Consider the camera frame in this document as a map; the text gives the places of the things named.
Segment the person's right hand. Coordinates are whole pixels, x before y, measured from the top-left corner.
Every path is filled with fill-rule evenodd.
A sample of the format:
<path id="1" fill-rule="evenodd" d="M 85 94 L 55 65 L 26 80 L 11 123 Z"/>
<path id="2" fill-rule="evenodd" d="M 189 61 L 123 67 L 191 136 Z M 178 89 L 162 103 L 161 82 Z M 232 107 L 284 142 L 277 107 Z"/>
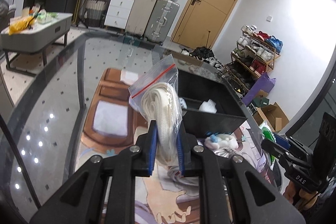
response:
<path id="1" fill-rule="evenodd" d="M 285 188 L 283 196 L 299 211 L 310 209 L 317 201 L 319 192 L 308 193 L 300 189 L 294 182 L 290 181 Z"/>

